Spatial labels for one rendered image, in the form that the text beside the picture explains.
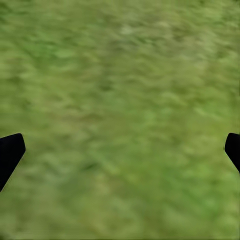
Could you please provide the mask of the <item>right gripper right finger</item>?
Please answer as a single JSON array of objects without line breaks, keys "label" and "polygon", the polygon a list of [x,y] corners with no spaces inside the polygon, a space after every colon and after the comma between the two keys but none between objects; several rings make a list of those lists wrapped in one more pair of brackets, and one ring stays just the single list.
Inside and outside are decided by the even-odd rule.
[{"label": "right gripper right finger", "polygon": [[240,172],[240,134],[229,133],[224,150]]}]

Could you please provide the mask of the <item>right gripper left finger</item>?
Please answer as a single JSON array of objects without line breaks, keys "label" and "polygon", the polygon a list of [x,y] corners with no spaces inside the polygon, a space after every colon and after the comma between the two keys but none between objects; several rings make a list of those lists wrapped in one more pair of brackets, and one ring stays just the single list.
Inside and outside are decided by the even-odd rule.
[{"label": "right gripper left finger", "polygon": [[0,192],[26,151],[21,133],[0,138]]}]

